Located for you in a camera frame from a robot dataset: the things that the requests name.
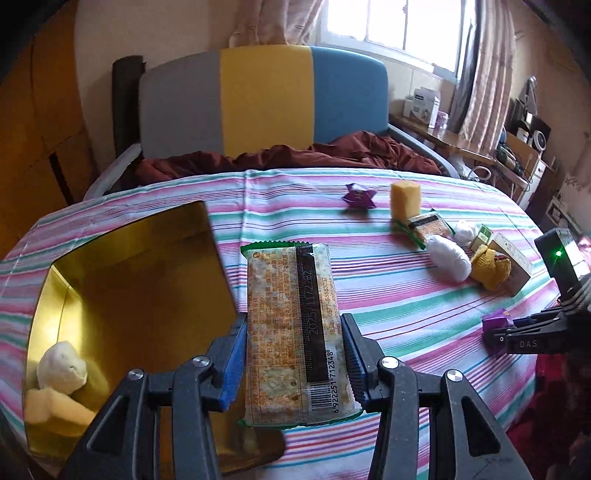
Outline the cracker packet green edge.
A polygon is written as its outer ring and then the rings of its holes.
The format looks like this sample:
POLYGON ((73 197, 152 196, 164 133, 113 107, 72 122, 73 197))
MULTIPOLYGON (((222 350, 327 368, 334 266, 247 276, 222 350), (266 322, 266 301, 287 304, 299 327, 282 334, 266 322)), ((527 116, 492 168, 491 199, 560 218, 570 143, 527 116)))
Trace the cracker packet green edge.
POLYGON ((346 372, 329 248, 256 242, 247 263, 245 421, 287 429, 361 413, 346 372))

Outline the purple snack packet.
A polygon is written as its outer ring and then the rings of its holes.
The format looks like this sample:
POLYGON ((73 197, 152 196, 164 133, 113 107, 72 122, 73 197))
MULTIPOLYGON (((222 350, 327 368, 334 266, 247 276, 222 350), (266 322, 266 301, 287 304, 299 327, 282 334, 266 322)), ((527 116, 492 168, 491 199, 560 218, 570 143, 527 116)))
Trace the purple snack packet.
POLYGON ((514 326, 511 315, 504 308, 499 308, 481 319, 482 338, 489 354, 500 356, 505 352, 503 342, 496 338, 514 326))
POLYGON ((373 188, 366 188, 360 184, 349 183, 346 185, 346 194, 342 196, 342 200, 351 208, 361 210, 372 210, 376 208, 374 197, 377 191, 373 188))

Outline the white cotton ball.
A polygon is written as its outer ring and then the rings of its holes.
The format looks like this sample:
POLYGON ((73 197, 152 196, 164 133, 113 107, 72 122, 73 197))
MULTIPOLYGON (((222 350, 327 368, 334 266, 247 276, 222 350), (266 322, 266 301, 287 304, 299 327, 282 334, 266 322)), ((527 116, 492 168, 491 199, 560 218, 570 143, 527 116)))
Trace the white cotton ball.
POLYGON ((469 247, 478 236, 480 226, 472 222, 459 221, 453 229, 454 241, 462 247, 469 247))

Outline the beige tea box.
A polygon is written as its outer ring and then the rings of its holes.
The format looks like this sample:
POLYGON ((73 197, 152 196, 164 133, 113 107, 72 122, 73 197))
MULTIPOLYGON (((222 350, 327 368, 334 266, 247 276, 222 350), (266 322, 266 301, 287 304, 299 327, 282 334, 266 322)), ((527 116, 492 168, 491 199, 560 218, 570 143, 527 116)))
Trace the beige tea box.
POLYGON ((532 277, 533 265, 517 246, 501 233, 494 233, 488 246, 504 253, 511 260, 511 273, 502 285, 512 295, 517 295, 532 277))

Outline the yellow knitted sock bundle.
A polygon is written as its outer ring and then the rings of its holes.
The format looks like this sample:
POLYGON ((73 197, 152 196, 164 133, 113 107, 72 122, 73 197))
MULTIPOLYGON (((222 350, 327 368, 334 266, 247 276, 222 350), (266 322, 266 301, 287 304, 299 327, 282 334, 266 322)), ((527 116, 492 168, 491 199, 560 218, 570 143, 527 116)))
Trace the yellow knitted sock bundle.
POLYGON ((471 259, 470 277, 485 289, 496 291, 505 282, 512 270, 511 259, 504 253, 487 245, 481 245, 471 259))

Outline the yellow sponge block in box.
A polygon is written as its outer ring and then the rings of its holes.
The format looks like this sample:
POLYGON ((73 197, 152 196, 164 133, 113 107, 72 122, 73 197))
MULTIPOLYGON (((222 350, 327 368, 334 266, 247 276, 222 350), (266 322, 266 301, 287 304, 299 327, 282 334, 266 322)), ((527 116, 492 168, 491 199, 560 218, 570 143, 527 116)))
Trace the yellow sponge block in box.
POLYGON ((93 411, 51 388, 31 389, 25 395, 24 419, 31 424, 60 420, 88 426, 94 417, 93 411))

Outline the white plush ball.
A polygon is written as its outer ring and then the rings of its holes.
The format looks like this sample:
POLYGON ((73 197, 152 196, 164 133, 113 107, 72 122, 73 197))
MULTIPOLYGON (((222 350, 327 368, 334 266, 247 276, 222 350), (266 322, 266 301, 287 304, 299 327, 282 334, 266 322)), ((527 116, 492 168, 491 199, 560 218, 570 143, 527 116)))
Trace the white plush ball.
POLYGON ((36 375, 40 388, 70 395, 86 384, 87 364, 68 341, 61 341, 43 354, 36 375))

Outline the green white small box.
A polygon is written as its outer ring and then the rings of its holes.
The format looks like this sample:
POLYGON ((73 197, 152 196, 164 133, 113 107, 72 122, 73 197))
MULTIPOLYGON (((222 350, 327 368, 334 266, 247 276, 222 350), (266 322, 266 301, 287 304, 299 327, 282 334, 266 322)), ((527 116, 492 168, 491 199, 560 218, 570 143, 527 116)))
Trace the green white small box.
POLYGON ((494 235, 494 232, 485 224, 482 224, 470 245, 473 252, 477 252, 482 245, 488 245, 494 235))

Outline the striped bed sheet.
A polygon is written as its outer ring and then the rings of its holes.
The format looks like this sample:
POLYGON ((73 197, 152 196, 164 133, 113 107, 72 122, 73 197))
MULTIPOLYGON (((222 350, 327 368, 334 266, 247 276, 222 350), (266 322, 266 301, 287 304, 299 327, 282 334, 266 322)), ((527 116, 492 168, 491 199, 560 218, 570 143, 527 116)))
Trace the striped bed sheet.
POLYGON ((339 306, 363 334, 415 370, 462 371, 499 422, 513 424, 533 397, 532 355, 489 354, 481 319, 499 308, 522 317, 558 295, 534 241, 532 219, 508 196, 482 183, 421 175, 425 210, 451 223, 485 224, 532 262, 530 281, 515 296, 467 281, 441 279, 429 256, 391 226, 390 188, 401 174, 367 169, 287 169, 187 177, 84 201, 38 220, 1 264, 1 408, 24 433, 21 392, 32 316, 50 264, 96 236, 133 220, 204 201, 239 305, 246 302, 240 247, 263 240, 304 240, 329 247, 339 306), (349 207, 346 185, 377 191, 376 208, 349 207))

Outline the gold storage box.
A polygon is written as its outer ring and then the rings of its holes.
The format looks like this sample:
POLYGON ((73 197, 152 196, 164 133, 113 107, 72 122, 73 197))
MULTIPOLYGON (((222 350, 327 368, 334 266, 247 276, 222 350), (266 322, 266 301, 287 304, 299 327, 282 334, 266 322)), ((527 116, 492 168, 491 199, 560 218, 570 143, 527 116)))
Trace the gold storage box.
MULTIPOLYGON (((44 389, 37 365, 58 342, 86 362, 86 384, 68 396, 96 416, 127 372, 175 370, 228 334, 238 314, 204 202, 101 235, 49 267, 29 335, 23 412, 26 393, 44 389)), ((243 411, 240 384, 228 410, 209 414, 221 476, 273 462, 286 447, 280 432, 242 426, 243 411)), ((90 424, 25 421, 27 443, 66 479, 64 465, 90 424)), ((158 479, 175 479, 168 407, 160 410, 158 479)))

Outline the wooden side desk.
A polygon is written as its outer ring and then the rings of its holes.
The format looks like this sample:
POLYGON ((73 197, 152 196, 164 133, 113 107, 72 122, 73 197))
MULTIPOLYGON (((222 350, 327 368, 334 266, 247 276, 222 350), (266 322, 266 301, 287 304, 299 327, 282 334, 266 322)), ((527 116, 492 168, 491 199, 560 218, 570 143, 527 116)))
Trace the wooden side desk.
POLYGON ((458 134, 444 131, 440 133, 427 126, 412 121, 404 116, 391 115, 390 123, 399 129, 416 134, 422 140, 427 140, 437 147, 441 148, 447 154, 459 155, 463 158, 480 162, 484 165, 495 167, 505 175, 515 186, 526 189, 528 182, 522 177, 513 173, 504 164, 499 162, 494 156, 485 153, 481 149, 473 146, 467 140, 462 139, 458 134))

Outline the dark red blanket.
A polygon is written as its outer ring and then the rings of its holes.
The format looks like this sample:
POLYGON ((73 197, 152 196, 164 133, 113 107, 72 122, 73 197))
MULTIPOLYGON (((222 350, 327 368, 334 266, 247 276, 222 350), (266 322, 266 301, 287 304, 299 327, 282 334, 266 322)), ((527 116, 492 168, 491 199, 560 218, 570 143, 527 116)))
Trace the dark red blanket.
POLYGON ((137 164, 133 176, 138 184, 150 185, 190 176, 287 168, 370 168, 444 174, 435 160, 397 140, 359 131, 329 144, 312 144, 306 149, 280 144, 237 157, 195 151, 168 158, 147 158, 137 164))

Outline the white carton on desk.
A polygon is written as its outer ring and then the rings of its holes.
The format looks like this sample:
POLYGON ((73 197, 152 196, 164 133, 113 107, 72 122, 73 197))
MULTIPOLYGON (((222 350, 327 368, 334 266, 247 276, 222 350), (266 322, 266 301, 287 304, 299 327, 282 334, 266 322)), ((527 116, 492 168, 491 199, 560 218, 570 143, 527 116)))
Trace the white carton on desk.
POLYGON ((405 99, 403 116, 428 128, 434 128, 439 107, 440 92, 420 87, 415 89, 412 97, 405 99))

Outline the pink floral curtain right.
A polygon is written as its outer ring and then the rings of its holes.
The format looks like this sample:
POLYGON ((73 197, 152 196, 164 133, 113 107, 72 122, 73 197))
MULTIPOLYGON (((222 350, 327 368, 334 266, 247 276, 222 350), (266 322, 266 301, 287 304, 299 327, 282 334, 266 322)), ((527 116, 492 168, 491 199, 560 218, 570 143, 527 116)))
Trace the pink floral curtain right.
POLYGON ((449 127, 485 154, 496 149, 510 103, 515 28, 507 1, 477 1, 449 127))

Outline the pink floral curtain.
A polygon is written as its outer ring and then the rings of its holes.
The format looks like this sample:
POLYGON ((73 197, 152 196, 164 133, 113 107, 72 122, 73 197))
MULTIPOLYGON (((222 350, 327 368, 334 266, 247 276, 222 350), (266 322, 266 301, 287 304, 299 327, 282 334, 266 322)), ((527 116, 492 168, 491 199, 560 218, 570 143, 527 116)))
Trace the pink floral curtain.
POLYGON ((510 103, 515 28, 507 1, 477 1, 449 127, 485 154, 496 149, 510 103))
POLYGON ((324 4, 324 0, 240 1, 228 46, 305 45, 324 4))

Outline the window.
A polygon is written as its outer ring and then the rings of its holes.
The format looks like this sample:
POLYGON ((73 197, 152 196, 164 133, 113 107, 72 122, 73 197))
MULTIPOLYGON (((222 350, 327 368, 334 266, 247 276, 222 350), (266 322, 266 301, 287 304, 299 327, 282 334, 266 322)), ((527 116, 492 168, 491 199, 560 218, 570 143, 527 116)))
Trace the window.
POLYGON ((318 43, 389 58, 455 82, 475 18, 474 1, 326 1, 318 43))

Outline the pink floral curtain left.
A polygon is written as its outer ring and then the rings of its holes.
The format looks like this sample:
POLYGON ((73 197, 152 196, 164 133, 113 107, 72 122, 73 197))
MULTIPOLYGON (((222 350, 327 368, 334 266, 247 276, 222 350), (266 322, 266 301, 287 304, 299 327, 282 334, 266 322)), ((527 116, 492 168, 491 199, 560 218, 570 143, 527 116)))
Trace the pink floral curtain left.
POLYGON ((324 0, 240 1, 228 46, 305 45, 324 4, 324 0))

